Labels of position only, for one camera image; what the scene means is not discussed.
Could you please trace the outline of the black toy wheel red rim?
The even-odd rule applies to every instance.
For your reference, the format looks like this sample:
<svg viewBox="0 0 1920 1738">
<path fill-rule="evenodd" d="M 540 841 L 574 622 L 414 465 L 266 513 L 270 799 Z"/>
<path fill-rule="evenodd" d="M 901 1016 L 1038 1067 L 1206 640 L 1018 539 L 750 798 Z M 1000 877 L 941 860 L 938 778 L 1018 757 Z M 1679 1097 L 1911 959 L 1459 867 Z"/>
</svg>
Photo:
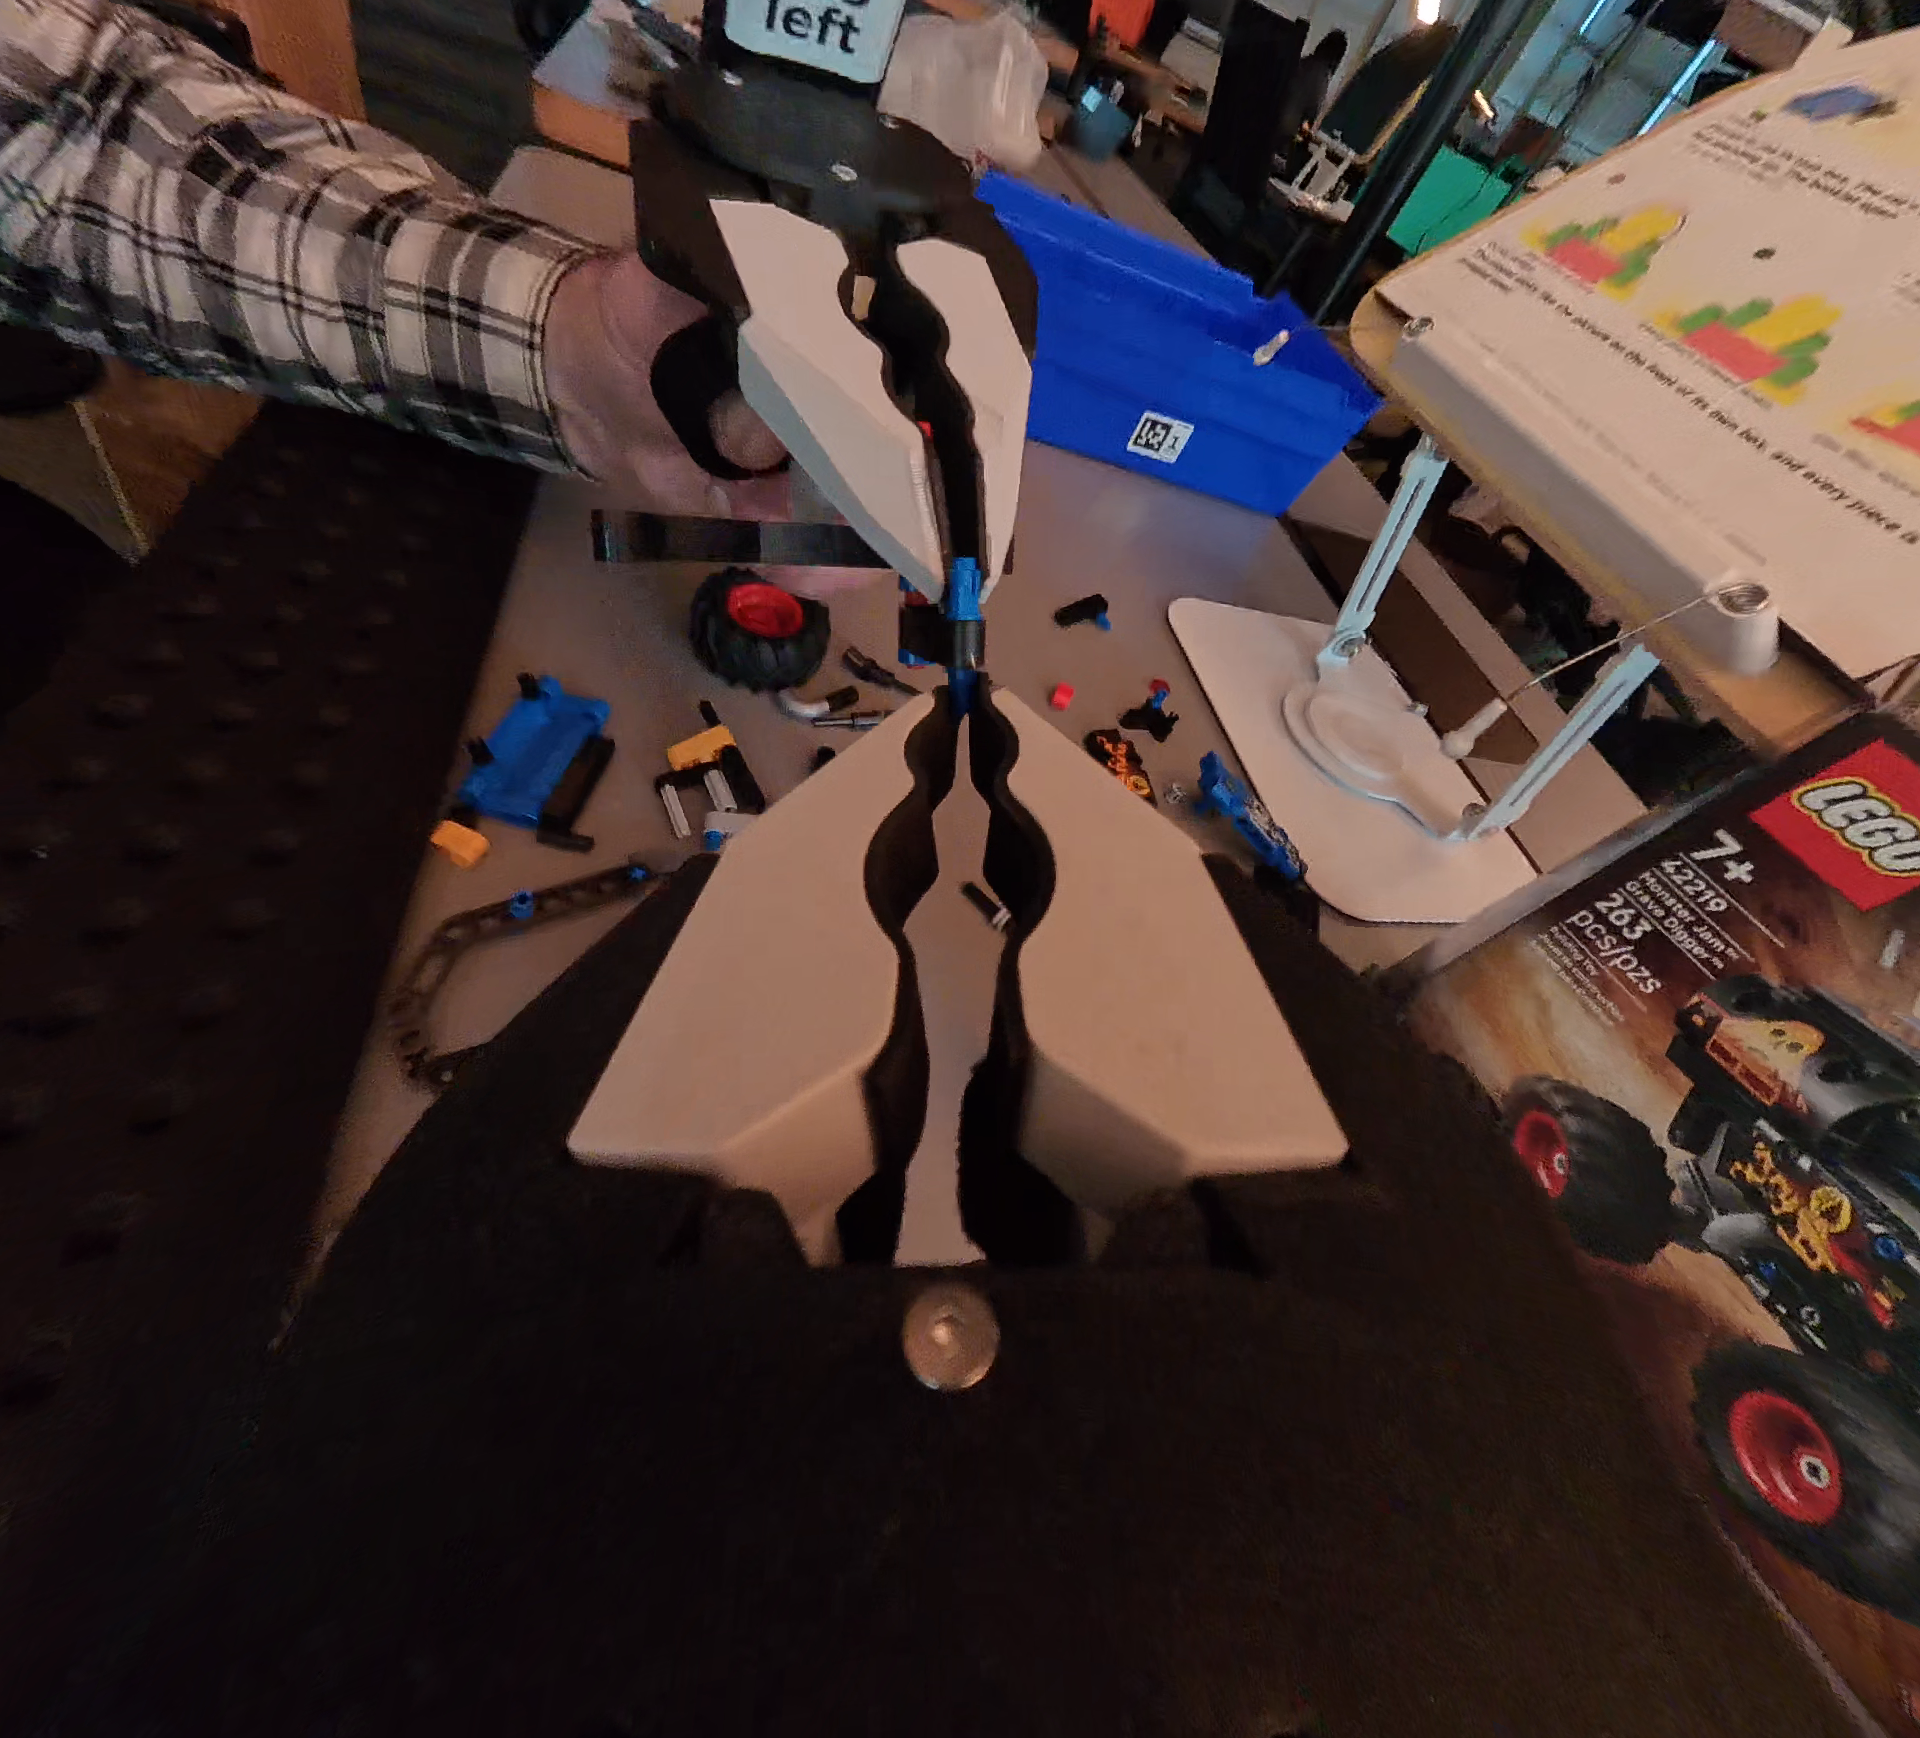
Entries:
<svg viewBox="0 0 1920 1738">
<path fill-rule="evenodd" d="M 698 664 L 752 695 L 794 691 L 824 664 L 831 612 L 765 577 L 728 567 L 707 574 L 690 599 L 686 636 Z"/>
</svg>

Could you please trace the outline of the white document stand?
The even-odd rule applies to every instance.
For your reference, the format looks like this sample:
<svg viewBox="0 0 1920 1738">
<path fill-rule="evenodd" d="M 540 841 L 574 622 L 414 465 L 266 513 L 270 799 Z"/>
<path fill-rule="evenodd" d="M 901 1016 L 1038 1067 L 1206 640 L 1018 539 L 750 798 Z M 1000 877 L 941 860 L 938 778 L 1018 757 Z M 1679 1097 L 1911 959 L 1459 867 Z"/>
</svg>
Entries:
<svg viewBox="0 0 1920 1738">
<path fill-rule="evenodd" d="M 1511 503 L 1471 461 L 1454 454 L 1426 409 L 1406 406 L 1385 368 L 1400 333 L 1401 323 L 1370 292 L 1350 340 L 1421 438 L 1331 622 L 1205 599 L 1179 599 L 1167 611 L 1250 789 L 1292 838 L 1309 886 L 1331 910 L 1366 924 L 1451 925 L 1519 892 L 1534 866 L 1515 824 L 1653 672 L 1752 684 L 1771 673 L 1784 647 L 1798 645 L 1858 688 L 1889 673 L 1915 680 L 1915 656 L 1847 678 L 1788 630 L 1766 640 L 1766 661 L 1753 669 L 1705 647 L 1689 622 L 1695 609 L 1707 611 L 1719 632 L 1729 617 L 1755 617 L 1763 591 L 1740 585 L 1656 609 L 1534 494 Z M 1451 469 L 1504 503 L 1523 534 L 1619 619 L 1619 638 L 1604 650 L 1588 695 L 1494 795 L 1479 791 L 1468 762 L 1494 724 L 1518 709 L 1518 697 L 1494 697 L 1443 731 L 1371 640 L 1381 593 Z"/>
</svg>

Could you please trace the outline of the blue toy bracket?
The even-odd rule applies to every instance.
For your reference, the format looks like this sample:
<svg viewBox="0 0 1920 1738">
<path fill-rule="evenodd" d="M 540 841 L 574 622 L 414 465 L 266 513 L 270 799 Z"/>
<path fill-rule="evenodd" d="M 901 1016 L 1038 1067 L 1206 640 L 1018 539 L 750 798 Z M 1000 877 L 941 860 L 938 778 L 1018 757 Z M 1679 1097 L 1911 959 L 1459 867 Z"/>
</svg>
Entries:
<svg viewBox="0 0 1920 1738">
<path fill-rule="evenodd" d="M 1307 866 L 1294 841 L 1216 752 L 1205 753 L 1197 766 L 1192 802 L 1202 818 L 1219 821 L 1238 838 L 1264 874 L 1288 888 L 1307 883 Z"/>
</svg>

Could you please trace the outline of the blue toy panel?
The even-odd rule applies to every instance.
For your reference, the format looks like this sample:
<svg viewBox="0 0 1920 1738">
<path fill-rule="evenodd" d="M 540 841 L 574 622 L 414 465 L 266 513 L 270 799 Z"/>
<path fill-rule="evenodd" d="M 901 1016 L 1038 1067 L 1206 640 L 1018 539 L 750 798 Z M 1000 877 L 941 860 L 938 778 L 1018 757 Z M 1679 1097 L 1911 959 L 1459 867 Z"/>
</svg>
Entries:
<svg viewBox="0 0 1920 1738">
<path fill-rule="evenodd" d="M 519 695 L 487 736 L 466 746 L 468 772 L 453 814 L 536 836 L 536 820 L 580 742 L 607 736 L 604 700 L 572 695 L 554 678 L 519 676 Z"/>
</svg>

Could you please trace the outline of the person's left hand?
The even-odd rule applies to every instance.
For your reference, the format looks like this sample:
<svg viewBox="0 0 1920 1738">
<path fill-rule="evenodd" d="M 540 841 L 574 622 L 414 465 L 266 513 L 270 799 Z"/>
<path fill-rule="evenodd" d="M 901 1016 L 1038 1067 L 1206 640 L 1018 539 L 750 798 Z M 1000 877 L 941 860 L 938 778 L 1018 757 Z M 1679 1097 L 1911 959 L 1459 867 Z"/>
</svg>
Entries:
<svg viewBox="0 0 1920 1738">
<path fill-rule="evenodd" d="M 784 521 L 793 514 L 789 454 L 735 387 L 707 412 L 713 477 L 661 412 L 653 376 L 668 342 L 708 310 L 662 282 L 634 248 L 589 258 L 556 287 L 542 333 L 542 371 L 569 461 L 608 503 L 662 514 Z"/>
</svg>

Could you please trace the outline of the black angled toy beam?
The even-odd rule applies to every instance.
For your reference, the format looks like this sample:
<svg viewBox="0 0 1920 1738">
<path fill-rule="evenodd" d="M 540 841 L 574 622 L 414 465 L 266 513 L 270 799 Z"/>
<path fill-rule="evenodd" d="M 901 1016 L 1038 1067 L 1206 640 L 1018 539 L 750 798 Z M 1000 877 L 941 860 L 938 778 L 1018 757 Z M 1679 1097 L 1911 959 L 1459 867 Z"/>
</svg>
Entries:
<svg viewBox="0 0 1920 1738">
<path fill-rule="evenodd" d="M 662 869 L 630 857 L 565 883 L 519 890 L 503 901 L 465 910 L 441 922 L 401 971 L 387 1006 L 388 1044 L 405 1080 L 439 1097 L 471 1061 L 488 1052 L 487 1044 L 449 1052 L 434 1044 L 434 1010 L 454 969 L 468 955 L 601 910 L 627 905 L 664 880 Z"/>
</svg>

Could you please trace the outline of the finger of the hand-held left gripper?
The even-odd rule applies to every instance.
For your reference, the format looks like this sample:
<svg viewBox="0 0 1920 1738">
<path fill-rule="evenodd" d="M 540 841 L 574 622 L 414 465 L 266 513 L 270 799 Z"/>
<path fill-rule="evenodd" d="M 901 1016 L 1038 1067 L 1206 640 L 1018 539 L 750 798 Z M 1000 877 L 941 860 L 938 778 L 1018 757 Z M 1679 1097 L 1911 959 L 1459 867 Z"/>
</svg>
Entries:
<svg viewBox="0 0 1920 1738">
<path fill-rule="evenodd" d="M 1037 277 L 1004 233 L 901 238 L 884 256 L 884 380 L 918 438 L 932 583 L 1004 574 L 1037 342 Z"/>
<path fill-rule="evenodd" d="M 898 244 L 876 274 L 895 345 L 853 320 L 841 236 L 802 215 L 710 202 L 744 313 L 738 388 L 802 477 L 924 599 L 944 599 L 976 539 L 976 414 L 951 366 L 976 294 L 976 256 L 928 236 Z"/>
</svg>

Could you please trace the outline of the small blue black toy connector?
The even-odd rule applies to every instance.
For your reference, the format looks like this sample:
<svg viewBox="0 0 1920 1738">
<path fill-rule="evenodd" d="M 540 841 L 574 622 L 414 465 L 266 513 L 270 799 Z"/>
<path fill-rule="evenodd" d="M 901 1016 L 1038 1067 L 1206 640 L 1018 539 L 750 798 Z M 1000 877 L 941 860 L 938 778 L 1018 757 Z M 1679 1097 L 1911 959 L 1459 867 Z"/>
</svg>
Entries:
<svg viewBox="0 0 1920 1738">
<path fill-rule="evenodd" d="M 898 574 L 896 586 L 898 664 L 938 673 L 946 719 L 961 726 L 976 709 L 987 686 L 987 586 L 980 563 L 956 558 L 935 594 L 918 591 L 905 574 Z"/>
</svg>

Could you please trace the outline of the black metal pole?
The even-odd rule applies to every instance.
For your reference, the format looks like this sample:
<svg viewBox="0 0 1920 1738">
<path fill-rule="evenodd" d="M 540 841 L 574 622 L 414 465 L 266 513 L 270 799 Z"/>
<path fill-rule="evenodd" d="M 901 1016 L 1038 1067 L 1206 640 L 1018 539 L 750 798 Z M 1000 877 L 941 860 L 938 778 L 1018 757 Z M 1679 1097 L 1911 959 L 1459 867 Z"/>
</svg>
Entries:
<svg viewBox="0 0 1920 1738">
<path fill-rule="evenodd" d="M 1388 236 L 1427 165 L 1468 109 L 1488 68 L 1514 39 L 1538 0 L 1478 0 L 1457 39 L 1433 70 L 1408 117 L 1395 127 L 1370 166 L 1354 210 L 1334 243 L 1326 277 L 1309 310 L 1316 324 L 1329 324 L 1357 292 L 1370 255 Z"/>
</svg>

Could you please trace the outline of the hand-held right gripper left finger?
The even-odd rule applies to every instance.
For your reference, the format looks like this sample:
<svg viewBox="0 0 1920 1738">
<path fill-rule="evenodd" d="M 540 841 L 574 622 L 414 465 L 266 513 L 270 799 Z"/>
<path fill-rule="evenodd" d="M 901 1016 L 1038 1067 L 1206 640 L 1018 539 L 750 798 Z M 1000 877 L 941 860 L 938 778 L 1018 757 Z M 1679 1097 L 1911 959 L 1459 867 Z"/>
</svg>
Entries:
<svg viewBox="0 0 1920 1738">
<path fill-rule="evenodd" d="M 569 1154 L 766 1193 L 805 1254 L 895 1254 L 928 1089 L 906 924 L 931 890 L 931 697 L 694 874 Z"/>
</svg>

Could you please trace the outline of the printed instruction sheet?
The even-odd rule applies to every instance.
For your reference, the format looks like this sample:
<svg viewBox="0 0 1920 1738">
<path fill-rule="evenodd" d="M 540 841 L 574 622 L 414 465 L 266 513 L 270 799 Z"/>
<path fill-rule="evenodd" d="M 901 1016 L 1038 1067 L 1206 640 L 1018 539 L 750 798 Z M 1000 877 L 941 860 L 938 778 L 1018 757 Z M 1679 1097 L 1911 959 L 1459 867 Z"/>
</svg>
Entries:
<svg viewBox="0 0 1920 1738">
<path fill-rule="evenodd" d="M 1917 32 L 1812 53 L 1404 263 L 1406 406 L 1750 669 L 1917 643 Z"/>
</svg>

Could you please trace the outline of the yellow black toy assembly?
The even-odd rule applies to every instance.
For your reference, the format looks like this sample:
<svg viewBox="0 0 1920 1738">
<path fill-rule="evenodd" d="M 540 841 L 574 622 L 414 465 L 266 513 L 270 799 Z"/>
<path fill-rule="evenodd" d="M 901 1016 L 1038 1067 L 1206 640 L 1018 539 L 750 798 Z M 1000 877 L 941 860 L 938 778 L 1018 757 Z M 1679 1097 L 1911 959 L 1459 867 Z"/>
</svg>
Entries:
<svg viewBox="0 0 1920 1738">
<path fill-rule="evenodd" d="M 771 799 L 710 700 L 698 701 L 700 729 L 666 752 L 655 795 L 674 839 L 705 854 L 725 850 Z"/>
</svg>

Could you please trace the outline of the person's left forearm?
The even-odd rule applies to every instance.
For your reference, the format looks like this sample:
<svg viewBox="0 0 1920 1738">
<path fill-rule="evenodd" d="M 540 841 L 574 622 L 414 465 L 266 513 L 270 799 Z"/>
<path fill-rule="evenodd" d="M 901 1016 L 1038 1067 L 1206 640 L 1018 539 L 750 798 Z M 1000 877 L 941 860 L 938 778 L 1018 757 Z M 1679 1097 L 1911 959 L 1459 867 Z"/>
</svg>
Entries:
<svg viewBox="0 0 1920 1738">
<path fill-rule="evenodd" d="M 129 0 L 2 0 L 5 324 L 569 473 L 542 335 L 591 255 Z"/>
</svg>

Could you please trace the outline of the teal chair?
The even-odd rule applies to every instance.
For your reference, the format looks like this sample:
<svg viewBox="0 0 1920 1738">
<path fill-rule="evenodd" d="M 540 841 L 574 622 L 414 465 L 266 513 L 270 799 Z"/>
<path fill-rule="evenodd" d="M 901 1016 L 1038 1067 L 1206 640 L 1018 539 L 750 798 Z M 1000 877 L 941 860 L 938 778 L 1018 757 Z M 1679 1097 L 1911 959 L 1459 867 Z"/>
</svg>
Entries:
<svg viewBox="0 0 1920 1738">
<path fill-rule="evenodd" d="M 1523 166 L 1488 162 L 1443 145 L 1427 162 L 1385 238 L 1415 258 L 1502 213 L 1515 196 Z"/>
</svg>

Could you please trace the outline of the clear plastic bag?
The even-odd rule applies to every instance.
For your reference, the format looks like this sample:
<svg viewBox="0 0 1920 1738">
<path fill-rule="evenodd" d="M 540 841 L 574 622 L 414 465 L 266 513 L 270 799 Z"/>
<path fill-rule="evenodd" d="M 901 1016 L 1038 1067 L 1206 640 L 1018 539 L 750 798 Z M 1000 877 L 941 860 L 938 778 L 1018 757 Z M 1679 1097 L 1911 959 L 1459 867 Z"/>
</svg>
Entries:
<svg viewBox="0 0 1920 1738">
<path fill-rule="evenodd" d="M 909 17 L 876 113 L 917 124 L 973 166 L 1020 172 L 1042 156 L 1042 51 L 1018 11 L 979 20 Z"/>
</svg>

